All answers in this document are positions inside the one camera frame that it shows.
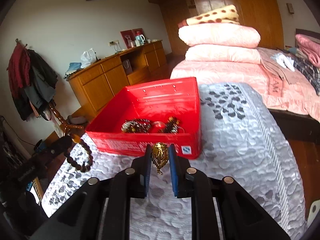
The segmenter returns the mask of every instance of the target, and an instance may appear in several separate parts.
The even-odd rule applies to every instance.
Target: red picture frame
[[[133,29],[133,30],[132,30],[132,33],[133,33],[134,38],[136,38],[136,36],[139,35],[138,32],[140,32],[140,34],[142,34],[144,37],[146,37],[146,36],[144,35],[144,33],[143,33],[142,28],[139,28],[139,29]]]
[[[128,43],[128,36],[130,37],[130,39],[134,42],[135,41],[135,36],[133,35],[133,32],[132,30],[127,30],[127,31],[122,31],[120,32],[121,33],[121,36],[124,40],[124,43],[126,44],[127,46],[127,49],[130,49],[131,48],[131,44]]]

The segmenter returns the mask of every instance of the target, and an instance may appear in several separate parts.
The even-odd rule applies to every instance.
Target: headboard
[[[296,34],[305,35],[310,40],[320,44],[320,33],[316,33],[316,32],[313,32],[313,31],[302,30],[302,29],[296,29]]]

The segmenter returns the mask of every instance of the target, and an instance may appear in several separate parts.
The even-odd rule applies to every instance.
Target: white label sticker
[[[181,146],[182,154],[192,154],[191,146]]]

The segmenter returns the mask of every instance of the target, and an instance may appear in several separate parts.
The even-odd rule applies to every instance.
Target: dark bed base
[[[320,123],[309,115],[269,109],[287,140],[320,144]]]

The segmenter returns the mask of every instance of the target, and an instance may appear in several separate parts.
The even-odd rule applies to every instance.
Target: rolled pink blanket
[[[189,46],[215,44],[256,48],[260,42],[260,34],[254,28],[230,23],[183,26],[179,29],[179,37]]]
[[[308,55],[311,63],[316,67],[320,67],[320,44],[310,40],[302,34],[297,34],[296,39],[299,48]]]
[[[261,57],[256,49],[231,47],[213,44],[200,44],[190,47],[187,61],[232,61],[260,64]]]

